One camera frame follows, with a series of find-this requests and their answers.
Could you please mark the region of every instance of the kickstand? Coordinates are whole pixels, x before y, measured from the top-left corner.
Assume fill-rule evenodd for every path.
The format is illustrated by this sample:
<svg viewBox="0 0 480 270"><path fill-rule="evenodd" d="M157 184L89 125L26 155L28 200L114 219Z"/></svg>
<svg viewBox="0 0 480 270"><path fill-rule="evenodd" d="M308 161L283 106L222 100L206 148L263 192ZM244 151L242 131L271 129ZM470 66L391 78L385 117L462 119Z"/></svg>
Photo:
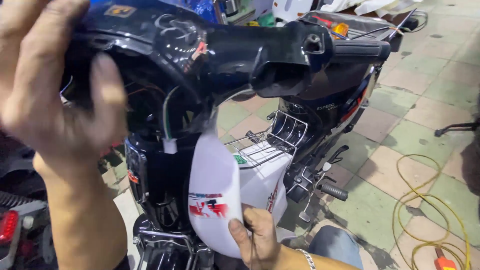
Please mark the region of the kickstand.
<svg viewBox="0 0 480 270"><path fill-rule="evenodd" d="M475 131L480 126L480 119L472 123L460 123L435 130L435 137L440 137L449 131Z"/></svg>

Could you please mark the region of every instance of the metal rack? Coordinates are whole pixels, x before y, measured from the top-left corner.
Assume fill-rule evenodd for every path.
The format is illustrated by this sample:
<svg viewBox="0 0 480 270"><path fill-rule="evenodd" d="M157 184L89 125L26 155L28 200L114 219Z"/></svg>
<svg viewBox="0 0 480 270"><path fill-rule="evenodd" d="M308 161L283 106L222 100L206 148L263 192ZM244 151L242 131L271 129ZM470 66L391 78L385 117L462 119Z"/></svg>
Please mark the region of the metal rack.
<svg viewBox="0 0 480 270"><path fill-rule="evenodd" d="M225 146L230 145L235 148L238 154L251 164L250 166L240 166L240 170L253 169L284 153L293 151L290 166L307 129L306 122L277 110L272 123L266 130L228 142Z"/></svg>

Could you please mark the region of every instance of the orange plug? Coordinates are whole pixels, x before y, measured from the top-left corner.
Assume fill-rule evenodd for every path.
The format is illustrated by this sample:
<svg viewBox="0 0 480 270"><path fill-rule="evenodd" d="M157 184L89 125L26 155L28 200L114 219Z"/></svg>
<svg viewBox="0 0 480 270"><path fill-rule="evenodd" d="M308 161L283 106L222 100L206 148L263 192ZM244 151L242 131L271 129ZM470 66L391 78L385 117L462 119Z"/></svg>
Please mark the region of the orange plug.
<svg viewBox="0 0 480 270"><path fill-rule="evenodd" d="M441 247L436 247L435 252L437 253L438 259L433 263L437 270L456 270L455 263L452 260L445 258L444 252Z"/></svg>

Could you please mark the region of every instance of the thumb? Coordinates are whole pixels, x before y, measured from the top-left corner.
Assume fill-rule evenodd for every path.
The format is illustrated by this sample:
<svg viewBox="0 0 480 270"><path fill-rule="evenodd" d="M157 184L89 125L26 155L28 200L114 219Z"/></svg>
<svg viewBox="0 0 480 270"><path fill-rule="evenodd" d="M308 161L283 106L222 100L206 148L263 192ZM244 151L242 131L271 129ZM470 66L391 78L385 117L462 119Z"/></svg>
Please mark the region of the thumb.
<svg viewBox="0 0 480 270"><path fill-rule="evenodd" d="M247 229L238 219L232 219L228 223L228 230L233 237L233 240L240 248L240 254L250 254L252 248L250 237L248 236Z"/></svg>
<svg viewBox="0 0 480 270"><path fill-rule="evenodd" d="M127 95L118 67L107 54L95 56L90 83L95 114L92 138L97 147L107 147L127 135Z"/></svg>

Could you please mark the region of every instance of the yellow cable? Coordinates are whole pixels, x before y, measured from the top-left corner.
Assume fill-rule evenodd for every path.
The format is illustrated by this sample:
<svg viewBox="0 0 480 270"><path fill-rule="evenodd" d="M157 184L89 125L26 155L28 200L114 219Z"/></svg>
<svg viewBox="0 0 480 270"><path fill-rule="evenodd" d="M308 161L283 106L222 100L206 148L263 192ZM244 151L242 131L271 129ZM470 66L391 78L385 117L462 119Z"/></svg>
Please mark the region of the yellow cable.
<svg viewBox="0 0 480 270"><path fill-rule="evenodd" d="M405 158L405 157L412 157L412 156L417 156L417 157L424 157L424 158L427 158L431 161L433 161L435 163L435 165L437 166L437 174L430 178L428 181L424 182L423 184L417 186L417 187L412 187L410 185L410 183L408 183L406 181L406 179L404 178L404 176L402 175L402 173L400 172L400 169L398 167L398 164L400 163L400 161ZM465 227L463 225L463 222L462 220L457 216L457 214L455 213L455 211L453 211L445 202L443 202L441 199L439 199L438 197L436 196L433 196L433 195L430 195L430 194L427 194L427 193L419 193L418 190L424 186L426 186L427 184L429 184L430 182L432 182L433 180L435 180L436 178L438 178L438 176L440 176L440 166L438 165L438 163L436 161L434 161L433 159L427 157L427 156L424 156L424 155L417 155L417 154L411 154L411 155L404 155L402 156L399 160L397 160L396 162L396 170L398 172L398 174L400 175L400 177L402 178L402 180L410 187L410 191L407 192L405 195L403 195L395 204L395 207L393 209L393 216L392 216L392 232L393 232L393 237L395 239L395 245L398 247L398 251L400 253L400 255L402 256L403 260L405 261L405 263L408 265L408 267L410 267L411 270L420 270L418 267L417 267L417 264L415 263L415 254L417 253L417 251L419 249L421 249L422 247L425 247L425 246L439 246L441 247L443 250L447 251L448 253L452 254L452 256L455 258L455 260L457 260L458 264L460 265L460 270L470 270L471 268L471 264L470 264L470 244L468 243L468 236L467 236L467 232L465 231ZM412 198L410 199L407 199L405 201L402 201L402 199L404 199L405 197L407 197L408 195L412 194L412 193L415 193L415 196L413 196ZM405 226L402 224L402 221L400 219L400 210L402 209L402 206L404 206L406 203L416 199L416 198L422 198L422 200L426 201L428 204L430 204L433 208L435 208L435 210L437 210L441 215L442 217L445 219L446 221L446 224L447 224L447 228L446 228L446 233L445 235L438 239L438 240L435 240L435 241L428 241L428 240L424 240L424 239L420 239L418 237L415 237L413 236L410 232L408 232L406 229L405 229ZM435 198L436 200L438 200L439 202L441 202L443 205L445 205L452 213L453 215L455 215L456 219L458 220L458 223L460 223L460 226L462 227L462 232L463 232L463 235L465 236L465 250L466 252L463 252L460 248L458 248L457 246L455 246L454 244L452 243L447 243L447 242L444 242L445 239L447 239L447 237L449 236L449 234L451 233L450 232L450 222L447 218L447 216L445 216L445 214L435 205L433 204L430 200L427 199L427 197L432 197L432 198ZM420 244L420 245L417 245L413 248L412 250L412 260L411 260L411 263L409 264L407 262L407 260L405 259L405 256L403 255L402 253L402 250L400 249L400 247L398 246L398 241L396 239L396 236L395 236L395 211L397 210L397 207L398 207L398 211L397 211L397 218L398 218L398 223L400 224L400 226L402 227L403 231L410 235L412 238L416 239L416 240L419 240L419 241L422 241L423 243ZM466 258L465 262L462 261L461 257L456 254L452 249L446 247L447 245L450 245L454 248L456 248L457 250L459 250Z"/></svg>

